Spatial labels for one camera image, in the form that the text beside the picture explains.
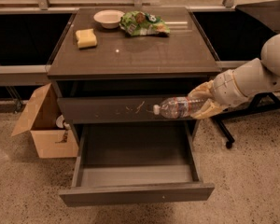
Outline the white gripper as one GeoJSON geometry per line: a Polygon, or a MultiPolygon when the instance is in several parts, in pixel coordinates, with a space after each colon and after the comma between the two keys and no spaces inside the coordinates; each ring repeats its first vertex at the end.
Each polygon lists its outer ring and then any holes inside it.
{"type": "Polygon", "coordinates": [[[236,107],[248,101],[236,84],[232,70],[217,75],[214,80],[204,82],[193,89],[188,98],[208,99],[203,106],[190,116],[193,119],[207,119],[220,114],[228,107],[236,107]]]}

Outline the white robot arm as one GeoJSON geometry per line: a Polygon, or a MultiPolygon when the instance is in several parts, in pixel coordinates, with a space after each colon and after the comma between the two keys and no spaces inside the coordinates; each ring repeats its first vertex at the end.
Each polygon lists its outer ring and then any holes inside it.
{"type": "Polygon", "coordinates": [[[260,58],[222,72],[193,89],[188,98],[205,99],[205,103],[190,116],[194,119],[210,118],[228,107],[247,102],[259,93],[272,91],[280,91],[280,34],[265,42],[260,58]]]}

